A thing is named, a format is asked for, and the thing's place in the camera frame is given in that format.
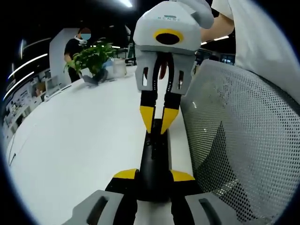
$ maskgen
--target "black shirt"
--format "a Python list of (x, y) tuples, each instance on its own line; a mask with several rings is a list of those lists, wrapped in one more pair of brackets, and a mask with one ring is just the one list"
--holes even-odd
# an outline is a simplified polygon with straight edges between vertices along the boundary
[(69, 54), (71, 59), (73, 59), (73, 55), (76, 53), (79, 53), (83, 50), (82, 46), (79, 46), (79, 41), (72, 38), (67, 42), (66, 48), (65, 48), (65, 54)]

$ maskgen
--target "white table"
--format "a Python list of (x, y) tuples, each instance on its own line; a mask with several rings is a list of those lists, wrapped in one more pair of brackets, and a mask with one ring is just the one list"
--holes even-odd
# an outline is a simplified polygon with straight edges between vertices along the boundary
[[(139, 112), (140, 93), (128, 78), (88, 88), (79, 80), (40, 104), (15, 134), (9, 171), (25, 206), (41, 225), (60, 225), (73, 208), (96, 190), (104, 190), (119, 171), (139, 168), (146, 128)], [(167, 77), (158, 83), (157, 118), (161, 117)], [(169, 129), (172, 168), (192, 174), (181, 112)], [(167, 207), (146, 205), (140, 212)], [(156, 218), (162, 217), (154, 212)], [(136, 224), (155, 219), (137, 215)], [(166, 215), (165, 225), (172, 224)]]

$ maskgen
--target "person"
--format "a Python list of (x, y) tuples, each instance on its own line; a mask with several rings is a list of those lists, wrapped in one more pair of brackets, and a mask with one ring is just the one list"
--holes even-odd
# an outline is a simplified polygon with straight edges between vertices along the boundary
[[(77, 39), (80, 40), (82, 40), (81, 31), (82, 29), (80, 29), (78, 31), (78, 34), (76, 35)], [(65, 62), (70, 62), (71, 60), (73, 60), (74, 54), (80, 53), (82, 50), (83, 50), (83, 46), (80, 45), (80, 42), (78, 40), (76, 40), (75, 38), (69, 40), (68, 43), (66, 44), (65, 53), (64, 53)], [(72, 83), (80, 79), (79, 74), (74, 69), (74, 66), (69, 67), (68, 72)]]
[[(300, 104), (300, 66), (293, 49), (275, 22), (253, 0), (213, 0), (219, 12), (201, 41), (230, 35), (235, 29), (235, 66), (253, 72), (287, 92)], [(161, 67), (164, 77), (166, 64)]]

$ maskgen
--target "potted plant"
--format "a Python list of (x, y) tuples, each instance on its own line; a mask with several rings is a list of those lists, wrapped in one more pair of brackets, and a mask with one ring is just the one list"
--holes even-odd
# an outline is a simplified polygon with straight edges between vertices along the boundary
[(82, 50), (73, 56), (73, 60), (66, 64), (66, 68), (73, 67), (79, 74), (81, 70), (88, 68), (93, 78), (98, 82), (104, 76), (106, 70), (103, 64), (113, 55), (115, 50), (111, 43), (96, 42), (92, 47)]

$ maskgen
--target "white wall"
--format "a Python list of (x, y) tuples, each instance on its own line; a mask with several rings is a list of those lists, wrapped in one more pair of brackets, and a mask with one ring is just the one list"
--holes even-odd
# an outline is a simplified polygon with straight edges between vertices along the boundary
[(78, 28), (64, 28), (50, 42), (49, 61), (51, 76), (59, 76), (59, 82), (68, 85), (71, 83), (70, 76), (67, 71), (64, 73), (65, 61), (64, 52), (67, 42), (77, 33)]

